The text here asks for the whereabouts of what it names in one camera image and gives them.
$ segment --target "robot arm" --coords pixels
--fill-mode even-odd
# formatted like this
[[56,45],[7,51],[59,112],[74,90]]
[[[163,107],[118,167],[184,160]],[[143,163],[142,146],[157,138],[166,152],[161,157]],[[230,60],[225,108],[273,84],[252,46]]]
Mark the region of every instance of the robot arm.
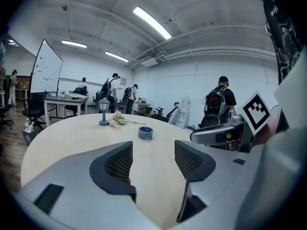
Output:
[[249,152],[253,145],[254,136],[241,115],[235,110],[228,113],[228,123],[196,129],[191,133],[192,142],[203,145],[239,144],[239,151]]

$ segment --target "tape roll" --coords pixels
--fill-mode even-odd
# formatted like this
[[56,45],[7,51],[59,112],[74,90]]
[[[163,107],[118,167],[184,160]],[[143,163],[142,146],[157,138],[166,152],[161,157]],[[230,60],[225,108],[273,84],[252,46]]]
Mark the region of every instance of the tape roll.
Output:
[[154,130],[152,128],[144,127],[144,126],[139,128],[139,138],[143,140],[153,139],[153,133],[154,133]]

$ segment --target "white shirt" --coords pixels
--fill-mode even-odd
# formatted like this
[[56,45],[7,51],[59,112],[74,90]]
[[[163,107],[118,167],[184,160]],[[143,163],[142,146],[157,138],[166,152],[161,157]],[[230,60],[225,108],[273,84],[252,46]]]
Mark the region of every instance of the white shirt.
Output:
[[129,99],[134,101],[134,94],[136,94],[136,87],[130,86],[129,88],[131,88],[131,96],[129,97]]
[[[111,82],[112,79],[114,79],[114,78],[108,78],[107,81]],[[113,95],[113,90],[114,89],[116,89],[116,90],[118,89],[118,87],[117,87],[117,80],[116,79],[111,82],[111,90],[112,90],[111,96],[112,97],[114,97],[114,95]]]
[[83,88],[84,86],[87,88],[86,82],[81,82],[81,83],[79,84],[79,88]]

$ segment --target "fluorescent light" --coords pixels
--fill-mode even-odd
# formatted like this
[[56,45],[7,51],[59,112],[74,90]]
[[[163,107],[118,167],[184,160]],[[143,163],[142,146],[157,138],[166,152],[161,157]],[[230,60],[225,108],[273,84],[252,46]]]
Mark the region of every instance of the fluorescent light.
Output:
[[170,39],[172,36],[163,28],[162,25],[159,24],[152,16],[150,16],[147,12],[145,12],[140,7],[136,7],[133,11],[136,15],[140,16],[143,20],[145,20],[149,25],[151,25],[154,29],[156,29],[166,40]]
[[82,48],[86,48],[87,46],[85,44],[78,44],[78,43],[74,43],[74,42],[70,42],[70,41],[65,41],[62,40],[63,44],[69,44],[69,45],[73,45],[73,46],[78,46],[78,47],[82,47]]
[[113,57],[115,57],[115,58],[117,58],[117,59],[120,59],[120,60],[122,60],[122,61],[125,61],[125,62],[128,62],[128,61],[129,61],[129,60],[127,60],[127,59],[123,58],[123,57],[120,57],[120,56],[114,55],[114,54],[112,54],[112,53],[110,53],[110,52],[106,52],[106,55],[113,56]]

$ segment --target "small lamp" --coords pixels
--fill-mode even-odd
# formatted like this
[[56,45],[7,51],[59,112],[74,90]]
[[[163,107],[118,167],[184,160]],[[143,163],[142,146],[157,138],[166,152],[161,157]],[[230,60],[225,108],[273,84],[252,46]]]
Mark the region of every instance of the small lamp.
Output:
[[98,101],[100,110],[102,110],[102,120],[99,121],[99,125],[101,126],[108,126],[109,123],[106,121],[106,111],[109,108],[110,101],[108,101],[106,98],[103,98],[102,100]]

